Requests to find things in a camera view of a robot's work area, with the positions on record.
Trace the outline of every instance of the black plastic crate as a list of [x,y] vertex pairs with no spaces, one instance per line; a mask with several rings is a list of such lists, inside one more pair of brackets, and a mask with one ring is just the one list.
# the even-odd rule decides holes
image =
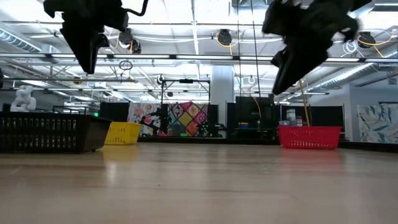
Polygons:
[[0,152],[93,151],[110,120],[80,114],[0,112]]

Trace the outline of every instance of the ceiling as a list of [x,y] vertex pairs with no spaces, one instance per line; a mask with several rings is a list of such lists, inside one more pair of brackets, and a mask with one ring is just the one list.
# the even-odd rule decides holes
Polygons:
[[[141,1],[123,1],[123,7],[141,11]],[[69,54],[71,50],[65,39],[60,35],[63,20],[58,14],[54,19],[46,15],[42,6],[43,0],[1,0],[0,21],[7,26],[7,29],[18,34],[22,39],[37,43],[47,44],[59,49],[60,53]],[[175,55],[255,55],[273,56],[284,48],[283,42],[275,35],[263,35],[261,25],[264,20],[266,9],[255,7],[251,10],[242,8],[236,13],[230,7],[229,0],[149,0],[145,16],[137,17],[130,14],[129,27],[132,34],[142,46],[142,54],[175,54]],[[370,31],[377,43],[388,43],[380,45],[378,50],[383,50],[396,44],[396,38],[390,38],[393,30],[398,26],[398,13],[396,12],[370,12],[361,16],[362,30]],[[233,47],[223,47],[213,38],[220,29],[229,29],[234,42],[241,37],[241,42]],[[106,27],[105,34],[111,41],[111,47],[101,49],[101,54],[128,54],[126,49],[118,45],[118,30]],[[355,44],[347,45],[338,43],[341,40],[339,35],[334,37],[336,44],[329,49],[331,57],[378,57],[375,48],[361,49]],[[1,52],[26,53],[5,42],[1,42]],[[131,77],[139,82],[118,83],[107,82],[108,88],[123,88],[145,90],[159,89],[156,79],[160,74],[169,79],[192,78],[210,79],[211,68],[215,66],[209,63],[170,63],[157,60],[157,65],[134,66],[133,69],[122,71],[118,66],[100,66],[96,68],[94,75],[86,76],[86,73],[76,65],[59,66],[45,64],[40,65],[38,60],[7,59],[11,60],[10,68],[21,68],[20,64],[27,66],[25,70],[16,71],[26,73],[40,72],[41,75],[54,75],[56,78],[97,78],[114,80],[115,78],[127,79]],[[134,63],[150,60],[130,60]],[[0,63],[2,67],[10,65],[10,61]],[[307,85],[343,68],[344,65],[322,66],[315,69],[306,77]],[[259,74],[259,82],[262,91],[271,90],[277,68],[272,65],[242,64],[233,65],[236,73],[235,85],[242,82],[244,91],[252,91],[257,88],[255,83],[249,82],[253,76]],[[23,77],[26,74],[15,72],[15,77]],[[54,82],[51,86],[64,86],[65,88],[84,88],[87,82],[76,85],[71,82]],[[203,90],[199,84],[175,83],[170,90]],[[61,91],[67,95],[84,95],[94,99],[109,100],[99,93],[82,94],[80,92]],[[159,98],[158,93],[125,92],[121,100],[147,101]],[[174,97],[181,100],[205,99],[207,93],[184,93],[183,96]]]

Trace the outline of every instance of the white sculpture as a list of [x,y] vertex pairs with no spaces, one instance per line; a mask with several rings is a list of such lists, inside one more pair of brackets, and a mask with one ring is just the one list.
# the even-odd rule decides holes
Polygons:
[[12,112],[29,112],[36,109],[36,99],[32,97],[32,86],[20,86],[17,90],[14,102],[11,104]]

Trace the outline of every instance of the red basket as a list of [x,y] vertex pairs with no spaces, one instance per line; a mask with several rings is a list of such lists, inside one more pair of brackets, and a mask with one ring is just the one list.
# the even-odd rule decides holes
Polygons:
[[341,127],[279,126],[280,144],[287,149],[336,149]]

